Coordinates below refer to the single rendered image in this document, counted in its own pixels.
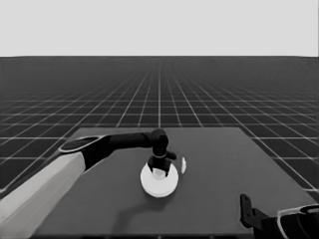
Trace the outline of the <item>large thick white disc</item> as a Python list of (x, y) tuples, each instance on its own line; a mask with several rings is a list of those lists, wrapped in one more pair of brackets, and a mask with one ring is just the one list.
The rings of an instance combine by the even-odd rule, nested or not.
[(155, 198), (163, 198), (171, 195), (177, 188), (178, 172), (172, 164), (169, 173), (154, 168), (151, 173), (146, 164), (141, 172), (141, 183), (144, 191)]

